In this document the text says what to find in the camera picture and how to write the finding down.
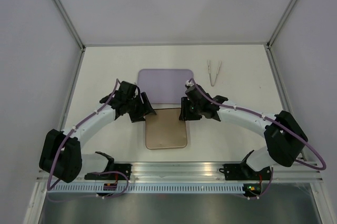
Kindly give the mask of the beige tin lid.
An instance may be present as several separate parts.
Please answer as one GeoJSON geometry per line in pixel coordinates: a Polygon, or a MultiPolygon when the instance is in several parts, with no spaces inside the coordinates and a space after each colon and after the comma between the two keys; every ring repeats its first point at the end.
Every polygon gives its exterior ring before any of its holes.
{"type": "Polygon", "coordinates": [[[180,149],[187,146],[185,121],[180,108],[157,109],[145,117],[145,146],[149,150],[180,149]]]}

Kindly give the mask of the metal tongs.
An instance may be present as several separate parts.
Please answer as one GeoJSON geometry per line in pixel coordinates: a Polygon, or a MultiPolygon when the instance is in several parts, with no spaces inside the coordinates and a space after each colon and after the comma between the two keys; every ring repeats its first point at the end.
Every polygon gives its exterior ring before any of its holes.
{"type": "Polygon", "coordinates": [[[207,71],[208,71],[209,82],[210,82],[211,87],[215,86],[221,67],[222,67],[222,61],[218,61],[218,64],[215,70],[213,70],[211,60],[207,60],[207,71]]]}

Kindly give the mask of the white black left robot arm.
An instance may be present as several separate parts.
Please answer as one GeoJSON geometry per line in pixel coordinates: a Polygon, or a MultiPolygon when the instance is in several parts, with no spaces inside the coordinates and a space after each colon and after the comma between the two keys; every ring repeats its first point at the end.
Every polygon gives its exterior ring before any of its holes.
{"type": "Polygon", "coordinates": [[[39,168],[49,178],[72,182],[78,175],[100,176],[108,180],[114,176],[115,161],[102,151],[82,154],[82,147],[102,128],[128,114],[130,121],[143,122],[145,116],[156,114],[145,92],[132,83],[116,81],[112,93],[103,97],[96,110],[70,128],[47,132],[39,168]]]}

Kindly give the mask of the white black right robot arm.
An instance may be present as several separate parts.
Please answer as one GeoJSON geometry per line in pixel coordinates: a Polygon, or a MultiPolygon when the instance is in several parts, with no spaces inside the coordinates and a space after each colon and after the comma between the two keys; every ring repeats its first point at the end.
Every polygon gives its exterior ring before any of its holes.
{"type": "Polygon", "coordinates": [[[211,97],[198,84],[187,82],[185,87],[179,120],[206,118],[231,123],[265,139],[264,147],[250,151],[240,162],[239,174],[244,179],[253,179],[274,164],[291,167],[308,141],[293,115],[287,111],[264,117],[258,112],[239,108],[226,97],[211,97]]]}

